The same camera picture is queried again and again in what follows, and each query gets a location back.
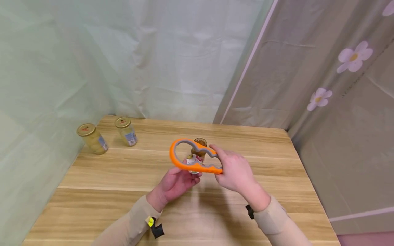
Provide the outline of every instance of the light green fabric backdrop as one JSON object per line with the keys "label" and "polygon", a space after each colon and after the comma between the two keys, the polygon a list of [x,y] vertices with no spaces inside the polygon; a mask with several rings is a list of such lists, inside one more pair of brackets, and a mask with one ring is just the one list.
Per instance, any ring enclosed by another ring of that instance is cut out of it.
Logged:
{"label": "light green fabric backdrop", "polygon": [[0,245],[19,245],[42,212],[82,146],[78,125],[212,122],[270,2],[1,1]]}

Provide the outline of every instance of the wooden table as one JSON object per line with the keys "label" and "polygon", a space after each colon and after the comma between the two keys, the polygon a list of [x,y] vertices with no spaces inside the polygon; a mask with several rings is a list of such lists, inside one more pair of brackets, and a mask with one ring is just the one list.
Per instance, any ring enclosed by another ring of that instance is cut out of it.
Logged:
{"label": "wooden table", "polygon": [[[127,147],[114,126],[116,118],[105,116],[97,126],[108,152],[95,155],[86,146],[82,149],[24,246],[90,245],[173,166],[169,147],[182,137],[202,137],[244,155],[258,182],[314,245],[340,245],[286,131],[133,118],[139,140]],[[186,156],[190,146],[180,145],[177,152]],[[208,156],[205,162],[218,164]],[[247,215],[246,205],[239,194],[220,187],[213,174],[205,173],[200,184],[164,209],[159,222],[165,235],[154,240],[147,233],[138,245],[270,245]]]}

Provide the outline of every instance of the flower print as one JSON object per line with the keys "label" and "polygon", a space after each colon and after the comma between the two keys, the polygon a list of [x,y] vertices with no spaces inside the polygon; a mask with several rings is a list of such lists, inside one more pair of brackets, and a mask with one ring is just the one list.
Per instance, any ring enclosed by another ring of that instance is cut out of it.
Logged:
{"label": "flower print", "polygon": [[383,10],[383,16],[389,16],[394,14],[394,0],[392,0],[387,7]]}
{"label": "flower print", "polygon": [[372,56],[374,50],[367,47],[368,42],[362,41],[354,51],[349,48],[342,50],[338,55],[338,60],[343,64],[337,68],[336,72],[340,74],[346,69],[349,69],[350,72],[357,72],[361,68],[362,62]]}
{"label": "flower print", "polygon": [[333,92],[330,90],[326,90],[323,88],[319,88],[312,94],[310,97],[310,101],[308,104],[308,111],[312,111],[316,108],[316,106],[323,107],[326,106],[328,103],[327,98],[333,95]]}

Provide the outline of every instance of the yellow tag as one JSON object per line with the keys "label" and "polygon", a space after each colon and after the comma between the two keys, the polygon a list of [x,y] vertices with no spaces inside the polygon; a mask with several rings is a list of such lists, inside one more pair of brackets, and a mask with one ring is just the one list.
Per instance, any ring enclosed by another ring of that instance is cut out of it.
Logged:
{"label": "yellow tag", "polygon": [[149,219],[149,222],[148,222],[148,226],[149,226],[149,227],[152,227],[152,226],[153,226],[153,223],[154,223],[153,218],[150,218],[150,219]]}

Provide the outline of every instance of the sleeve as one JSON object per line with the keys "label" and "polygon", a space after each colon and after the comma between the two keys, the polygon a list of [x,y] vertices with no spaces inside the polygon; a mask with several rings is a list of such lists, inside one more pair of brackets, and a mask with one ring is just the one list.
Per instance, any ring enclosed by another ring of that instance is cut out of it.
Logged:
{"label": "sleeve", "polygon": [[254,213],[254,217],[272,246],[312,246],[274,197],[271,197],[269,206],[264,211]]}
{"label": "sleeve", "polygon": [[105,229],[92,246],[135,246],[149,229],[145,220],[148,217],[158,219],[160,215],[143,196],[127,214]]}

